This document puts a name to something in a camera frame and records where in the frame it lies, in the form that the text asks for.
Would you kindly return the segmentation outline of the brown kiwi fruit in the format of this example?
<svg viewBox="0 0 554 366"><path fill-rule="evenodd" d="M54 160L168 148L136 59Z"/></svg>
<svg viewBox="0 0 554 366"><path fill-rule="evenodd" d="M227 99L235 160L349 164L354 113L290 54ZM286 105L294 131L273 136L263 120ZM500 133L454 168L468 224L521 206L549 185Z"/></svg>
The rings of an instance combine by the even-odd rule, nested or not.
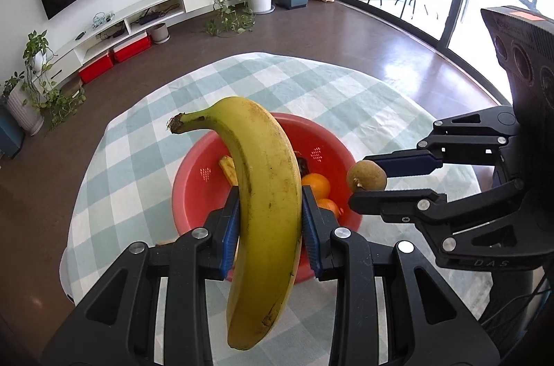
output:
<svg viewBox="0 0 554 366"><path fill-rule="evenodd" d="M385 171L375 162L361 160L347 171L347 185L356 191L383 191L387 186Z"/></svg>

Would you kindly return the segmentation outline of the yellow banana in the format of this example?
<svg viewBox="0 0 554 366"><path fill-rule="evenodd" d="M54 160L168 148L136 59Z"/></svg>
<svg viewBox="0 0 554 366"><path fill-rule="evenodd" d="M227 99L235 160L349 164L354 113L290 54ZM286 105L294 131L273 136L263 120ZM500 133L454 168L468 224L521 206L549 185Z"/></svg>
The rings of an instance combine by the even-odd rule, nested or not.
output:
<svg viewBox="0 0 554 366"><path fill-rule="evenodd" d="M249 99L223 98L179 113L171 133L210 129L234 161L240 194L240 236L227 300L227 343L249 350L285 309L302 249L302 181L292 146L277 120Z"/></svg>
<svg viewBox="0 0 554 366"><path fill-rule="evenodd" d="M219 160L220 169L231 187L239 185L238 176L233 159L230 156L223 156Z"/></svg>

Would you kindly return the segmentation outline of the smooth orange mandarin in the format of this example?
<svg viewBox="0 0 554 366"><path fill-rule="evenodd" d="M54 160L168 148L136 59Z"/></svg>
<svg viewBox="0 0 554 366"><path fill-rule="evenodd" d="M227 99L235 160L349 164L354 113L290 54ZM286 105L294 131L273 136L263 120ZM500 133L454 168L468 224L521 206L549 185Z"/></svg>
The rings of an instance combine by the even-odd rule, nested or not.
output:
<svg viewBox="0 0 554 366"><path fill-rule="evenodd" d="M320 198L316 201L316 203L318 204L319 208L330 210L337 220L339 220L340 217L343 215L343 210L337 205L337 203L329 198Z"/></svg>

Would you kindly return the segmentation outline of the green checkered tablecloth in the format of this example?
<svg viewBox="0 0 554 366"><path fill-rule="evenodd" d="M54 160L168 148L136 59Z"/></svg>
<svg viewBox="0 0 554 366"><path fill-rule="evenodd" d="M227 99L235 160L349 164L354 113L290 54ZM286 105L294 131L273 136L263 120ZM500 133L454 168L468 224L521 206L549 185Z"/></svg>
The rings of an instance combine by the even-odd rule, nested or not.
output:
<svg viewBox="0 0 554 366"><path fill-rule="evenodd" d="M240 95L269 111L325 127L355 162L366 155L413 148L435 117L369 75L308 59L267 53L230 56L165 84L114 118L99 141L77 196L66 251L67 292L77 304L132 242L175 239L173 182L184 156L206 131L173 136L167 122ZM443 166L428 177L395 178L388 189L430 188L449 200L477 194L469 166ZM490 273L437 268L422 234L409 224L363 217L359 233L376 243L412 242L476 318L492 287ZM230 349L225 309L230 282L207 282L207 311L216 365L328 365L336 282L296 284L269 335L248 351Z"/></svg>

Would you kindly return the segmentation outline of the red plastic colander bowl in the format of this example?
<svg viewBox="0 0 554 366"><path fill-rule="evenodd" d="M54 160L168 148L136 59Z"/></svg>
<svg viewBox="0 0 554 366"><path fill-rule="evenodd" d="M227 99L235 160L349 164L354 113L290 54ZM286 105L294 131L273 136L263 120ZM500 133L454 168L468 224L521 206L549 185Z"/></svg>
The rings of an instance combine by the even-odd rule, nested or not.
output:
<svg viewBox="0 0 554 366"><path fill-rule="evenodd" d="M338 223L357 231L361 216L348 207L351 191L347 171L355 163L350 151L332 132L314 121L286 113L275 113L273 117L281 124L295 152L307 162L308 170L330 182L329 198L339 208ZM228 149L214 131L201 131L200 135L181 162L173 184L172 213L181 235L202 226L211 211L224 206L230 191L219 165Z"/></svg>

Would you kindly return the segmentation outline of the dark blue left planter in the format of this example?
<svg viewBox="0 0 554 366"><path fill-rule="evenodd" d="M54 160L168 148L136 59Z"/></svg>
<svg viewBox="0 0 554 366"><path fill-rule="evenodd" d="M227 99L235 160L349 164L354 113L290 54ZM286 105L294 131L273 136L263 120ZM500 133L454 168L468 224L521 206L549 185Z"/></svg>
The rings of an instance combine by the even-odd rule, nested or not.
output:
<svg viewBox="0 0 554 366"><path fill-rule="evenodd" d="M19 126L8 109L0 106L0 149L8 158L13 159L20 151L25 140L25 132Z"/></svg>

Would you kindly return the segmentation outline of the white ribbed planter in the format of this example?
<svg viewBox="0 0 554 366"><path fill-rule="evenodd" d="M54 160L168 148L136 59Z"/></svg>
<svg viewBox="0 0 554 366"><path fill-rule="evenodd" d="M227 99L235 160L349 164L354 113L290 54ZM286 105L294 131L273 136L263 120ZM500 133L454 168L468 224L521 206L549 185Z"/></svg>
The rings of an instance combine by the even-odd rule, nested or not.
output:
<svg viewBox="0 0 554 366"><path fill-rule="evenodd" d="M21 84L17 84L7 97L7 107L12 117L30 135L36 135L42 128L44 117L33 106Z"/></svg>

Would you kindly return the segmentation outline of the left red storage box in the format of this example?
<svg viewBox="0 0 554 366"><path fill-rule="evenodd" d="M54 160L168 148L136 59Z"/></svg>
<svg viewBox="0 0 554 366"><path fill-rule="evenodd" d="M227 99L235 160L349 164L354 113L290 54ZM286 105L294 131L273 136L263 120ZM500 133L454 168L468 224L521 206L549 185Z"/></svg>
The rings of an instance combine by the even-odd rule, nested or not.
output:
<svg viewBox="0 0 554 366"><path fill-rule="evenodd" d="M78 72L79 78L84 84L88 84L98 78L100 75L109 71L114 66L112 55L106 53L90 64L83 66Z"/></svg>

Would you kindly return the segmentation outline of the red storage box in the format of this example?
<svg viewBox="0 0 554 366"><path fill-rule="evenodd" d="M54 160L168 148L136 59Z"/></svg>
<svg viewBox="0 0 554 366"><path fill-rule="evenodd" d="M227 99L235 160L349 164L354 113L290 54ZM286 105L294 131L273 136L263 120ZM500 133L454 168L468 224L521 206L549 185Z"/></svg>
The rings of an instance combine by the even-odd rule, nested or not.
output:
<svg viewBox="0 0 554 366"><path fill-rule="evenodd" d="M83 66L78 72L79 78L84 84L88 84L98 78L100 75L109 71L114 66L112 55L106 53L90 64Z"/></svg>
<svg viewBox="0 0 554 366"><path fill-rule="evenodd" d="M152 41L147 33L135 36L113 48L114 62L122 63L148 50L151 46Z"/></svg>

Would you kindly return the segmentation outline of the white tv cabinet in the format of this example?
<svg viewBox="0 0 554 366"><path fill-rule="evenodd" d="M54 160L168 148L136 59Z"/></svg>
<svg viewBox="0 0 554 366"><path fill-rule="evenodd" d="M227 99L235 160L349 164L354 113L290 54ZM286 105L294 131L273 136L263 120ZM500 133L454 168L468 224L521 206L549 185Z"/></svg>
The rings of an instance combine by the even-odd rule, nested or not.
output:
<svg viewBox="0 0 554 366"><path fill-rule="evenodd" d="M235 3L239 0L225 0ZM47 56L46 70L33 76L33 85L60 86L116 46L132 41L158 24L168 27L213 10L215 0L141 0L116 12L97 28L84 29L78 37Z"/></svg>

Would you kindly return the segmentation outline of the right red storage box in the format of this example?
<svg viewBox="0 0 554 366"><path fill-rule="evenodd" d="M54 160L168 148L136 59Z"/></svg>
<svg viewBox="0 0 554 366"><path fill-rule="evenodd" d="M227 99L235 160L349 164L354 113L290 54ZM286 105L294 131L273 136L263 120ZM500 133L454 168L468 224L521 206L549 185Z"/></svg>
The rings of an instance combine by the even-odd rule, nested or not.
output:
<svg viewBox="0 0 554 366"><path fill-rule="evenodd" d="M152 41L147 33L135 36L113 48L114 62L122 63L148 50L151 46Z"/></svg>

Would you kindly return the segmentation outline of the small round grey pot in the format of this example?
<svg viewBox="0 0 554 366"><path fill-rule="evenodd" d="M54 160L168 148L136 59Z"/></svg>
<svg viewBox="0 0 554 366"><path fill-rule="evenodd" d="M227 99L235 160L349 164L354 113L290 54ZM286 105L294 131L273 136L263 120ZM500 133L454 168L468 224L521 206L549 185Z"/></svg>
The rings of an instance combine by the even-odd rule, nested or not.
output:
<svg viewBox="0 0 554 366"><path fill-rule="evenodd" d="M159 23L154 25L149 30L149 36L154 44L166 43L170 38L170 33L166 23Z"/></svg>

